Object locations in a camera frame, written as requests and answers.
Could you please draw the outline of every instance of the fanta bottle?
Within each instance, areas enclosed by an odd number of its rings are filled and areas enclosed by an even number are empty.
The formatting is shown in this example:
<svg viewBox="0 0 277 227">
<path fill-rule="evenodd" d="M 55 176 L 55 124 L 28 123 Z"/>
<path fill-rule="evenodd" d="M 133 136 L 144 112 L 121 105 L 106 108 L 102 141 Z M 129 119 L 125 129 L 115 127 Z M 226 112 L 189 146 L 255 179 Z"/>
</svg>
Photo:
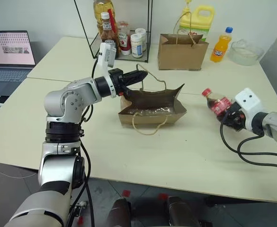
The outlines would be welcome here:
<svg viewBox="0 0 277 227">
<path fill-rule="evenodd" d="M 231 41 L 231 32 L 233 31 L 232 27 L 227 27 L 225 33 L 219 36 L 219 41 L 215 45 L 212 55 L 211 61 L 220 62 L 223 59 L 225 52 L 228 49 L 228 44 Z"/>
</svg>

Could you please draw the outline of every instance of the laptop screen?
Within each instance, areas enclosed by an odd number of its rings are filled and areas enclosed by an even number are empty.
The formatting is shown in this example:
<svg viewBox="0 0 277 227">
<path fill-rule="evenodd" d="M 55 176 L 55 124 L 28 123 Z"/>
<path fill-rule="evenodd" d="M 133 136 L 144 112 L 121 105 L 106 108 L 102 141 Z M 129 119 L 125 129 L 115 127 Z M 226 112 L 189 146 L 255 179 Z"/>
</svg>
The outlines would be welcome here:
<svg viewBox="0 0 277 227">
<path fill-rule="evenodd" d="M 35 66 L 27 31 L 0 31 L 0 66 Z"/>
</svg>

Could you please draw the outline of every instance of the paper bag handle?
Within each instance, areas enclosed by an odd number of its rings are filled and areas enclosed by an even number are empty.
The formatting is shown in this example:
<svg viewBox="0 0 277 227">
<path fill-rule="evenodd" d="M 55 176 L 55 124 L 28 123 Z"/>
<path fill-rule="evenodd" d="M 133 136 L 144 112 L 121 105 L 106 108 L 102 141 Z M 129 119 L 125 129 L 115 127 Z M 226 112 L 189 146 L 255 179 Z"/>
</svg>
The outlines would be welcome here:
<svg viewBox="0 0 277 227">
<path fill-rule="evenodd" d="M 147 73 L 149 73 L 151 76 L 153 76 L 158 82 L 164 83 L 165 84 L 165 90 L 167 90 L 167 84 L 164 80 L 157 79 L 156 76 L 154 76 L 151 72 L 149 72 L 144 66 L 141 64 L 136 64 L 136 69 L 138 70 L 138 66 L 145 70 Z M 143 80 L 142 80 L 142 87 L 139 89 L 140 91 L 143 91 Z"/>
<path fill-rule="evenodd" d="M 178 44 L 178 32 L 179 32 L 180 30 L 181 30 L 181 28 L 177 30 L 177 34 L 176 34 L 176 44 Z M 193 37 L 191 36 L 191 34 L 188 33 L 188 35 L 190 36 L 190 38 L 191 38 L 191 40 L 192 40 L 192 42 L 193 42 L 192 45 L 196 44 L 196 42 L 194 41 L 194 39 L 193 39 Z"/>
<path fill-rule="evenodd" d="M 155 129 L 154 132 L 152 132 L 152 133 L 144 133 L 144 132 L 139 131 L 139 129 L 138 129 L 138 128 L 135 126 L 135 124 L 134 124 L 134 118 L 135 118 L 137 115 L 143 116 L 143 115 L 142 115 L 141 113 L 139 113 L 139 112 L 134 113 L 134 115 L 133 115 L 133 117 L 132 117 L 132 125 L 133 125 L 133 128 L 135 129 L 135 131 L 137 131 L 138 133 L 140 133 L 140 134 L 142 134 L 142 135 L 145 135 L 145 136 L 152 136 L 152 135 L 154 135 L 155 133 L 157 133 L 157 131 L 159 130 L 159 128 L 160 128 L 161 126 L 163 126 L 163 125 L 167 122 L 167 120 L 168 120 L 168 116 L 166 115 L 165 121 L 164 121 L 163 123 L 159 124 L 159 125 L 156 127 L 156 129 Z"/>
<path fill-rule="evenodd" d="M 183 13 L 183 14 L 178 18 L 178 20 L 177 20 L 177 22 L 176 22 L 176 24 L 175 24 L 175 26 L 174 26 L 174 29 L 173 29 L 173 34 L 175 33 L 175 28 L 176 28 L 178 22 L 179 22 L 180 19 L 181 19 L 184 15 L 186 15 L 186 14 L 190 14 L 190 32 L 188 32 L 188 35 L 190 36 L 190 38 L 191 38 L 191 40 L 192 40 L 192 42 L 193 42 L 193 45 L 194 45 L 194 44 L 196 44 L 196 42 L 194 41 L 194 39 L 193 39 L 193 37 L 192 37 L 192 35 L 191 35 L 191 27 L 192 27 L 192 13 L 191 13 L 191 12 L 185 12 L 185 13 Z M 177 30 L 177 34 L 176 34 L 176 44 L 178 44 L 178 33 L 179 33 L 180 30 L 182 30 L 182 29 L 180 28 L 180 29 Z"/>
</svg>

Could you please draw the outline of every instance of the yellow plastic jug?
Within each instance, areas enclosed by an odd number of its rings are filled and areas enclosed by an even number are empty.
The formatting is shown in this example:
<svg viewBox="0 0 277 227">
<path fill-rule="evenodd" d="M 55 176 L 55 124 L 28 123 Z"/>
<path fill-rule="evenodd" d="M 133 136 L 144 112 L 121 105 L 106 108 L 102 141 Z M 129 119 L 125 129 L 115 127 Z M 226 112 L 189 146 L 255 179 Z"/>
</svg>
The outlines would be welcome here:
<svg viewBox="0 0 277 227">
<path fill-rule="evenodd" d="M 208 11 L 210 12 L 210 15 L 200 15 L 200 11 Z M 182 30 L 180 34 L 188 33 L 190 31 L 191 15 L 188 12 L 190 12 L 188 6 L 182 10 L 183 16 L 181 17 L 179 24 L 179 28 L 181 28 Z M 198 6 L 197 9 L 195 9 L 195 11 L 192 12 L 191 35 L 204 35 L 202 40 L 206 40 L 214 15 L 215 10 L 212 6 Z"/>
</svg>

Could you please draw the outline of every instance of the red tape marker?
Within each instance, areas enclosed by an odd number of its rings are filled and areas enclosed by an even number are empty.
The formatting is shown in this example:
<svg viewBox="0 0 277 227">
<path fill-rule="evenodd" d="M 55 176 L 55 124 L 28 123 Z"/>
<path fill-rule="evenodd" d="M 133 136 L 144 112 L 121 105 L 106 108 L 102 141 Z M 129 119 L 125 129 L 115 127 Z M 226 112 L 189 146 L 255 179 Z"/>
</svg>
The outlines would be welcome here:
<svg viewBox="0 0 277 227">
<path fill-rule="evenodd" d="M 81 226 L 83 224 L 83 216 L 80 216 L 77 221 L 77 225 Z"/>
<path fill-rule="evenodd" d="M 159 200 L 164 200 L 164 201 L 165 201 L 165 200 L 168 199 L 168 197 L 169 197 L 169 196 L 168 196 L 168 194 L 166 194 L 166 193 L 159 193 L 159 194 L 158 194 L 158 199 L 159 199 Z"/>
<path fill-rule="evenodd" d="M 124 197 L 129 197 L 130 194 L 131 194 L 131 191 L 129 191 L 129 190 L 123 190 L 123 193 L 121 195 L 124 196 Z"/>
</svg>

